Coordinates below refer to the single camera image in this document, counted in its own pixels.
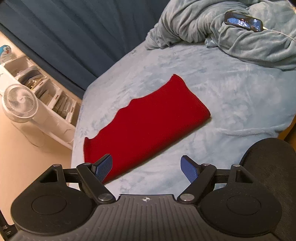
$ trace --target phone screen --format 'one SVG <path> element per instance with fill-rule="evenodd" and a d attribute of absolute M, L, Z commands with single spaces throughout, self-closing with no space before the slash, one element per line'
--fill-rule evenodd
<path fill-rule="evenodd" d="M 227 12 L 225 14 L 224 22 L 226 24 L 253 30 L 254 32 L 260 32 L 263 30 L 263 24 L 261 20 L 234 12 Z"/>

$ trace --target white cable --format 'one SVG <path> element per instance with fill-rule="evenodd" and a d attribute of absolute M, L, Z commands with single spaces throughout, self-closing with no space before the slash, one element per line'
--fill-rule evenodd
<path fill-rule="evenodd" d="M 293 41 L 296 42 L 296 39 L 292 38 L 291 36 L 289 36 L 289 35 L 287 35 L 287 34 L 281 33 L 281 32 L 279 32 L 279 31 L 276 31 L 276 30 L 273 30 L 273 29 L 268 29 L 268 28 L 266 28 L 266 27 L 263 27 L 263 29 L 264 29 L 264 30 L 270 30 L 270 31 L 273 31 L 273 32 L 276 32 L 276 33 L 279 33 L 279 34 L 283 34 L 283 35 L 287 36 L 288 38 L 290 38 L 290 39 L 292 39 Z"/>

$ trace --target logo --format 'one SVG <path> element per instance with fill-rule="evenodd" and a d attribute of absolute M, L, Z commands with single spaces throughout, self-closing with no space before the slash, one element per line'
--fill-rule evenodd
<path fill-rule="evenodd" d="M 148 201 L 150 201 L 151 199 L 150 199 L 149 197 L 144 197 L 144 198 L 142 198 L 142 200 L 143 200 L 144 202 L 148 202 Z"/>

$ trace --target metal screw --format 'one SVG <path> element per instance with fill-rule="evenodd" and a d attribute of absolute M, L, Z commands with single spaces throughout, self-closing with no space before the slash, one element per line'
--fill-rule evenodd
<path fill-rule="evenodd" d="M 185 193 L 180 196 L 180 199 L 184 202 L 190 202 L 194 199 L 194 196 L 192 194 Z"/>
<path fill-rule="evenodd" d="M 110 201 L 113 196 L 110 193 L 103 193 L 98 196 L 101 201 Z"/>

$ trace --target fan grille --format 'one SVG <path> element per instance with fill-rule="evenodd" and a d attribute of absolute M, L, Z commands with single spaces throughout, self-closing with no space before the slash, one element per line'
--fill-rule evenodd
<path fill-rule="evenodd" d="M 35 94 L 26 86 L 13 84 L 6 88 L 3 103 L 10 114 L 18 118 L 32 118 L 38 108 Z"/>

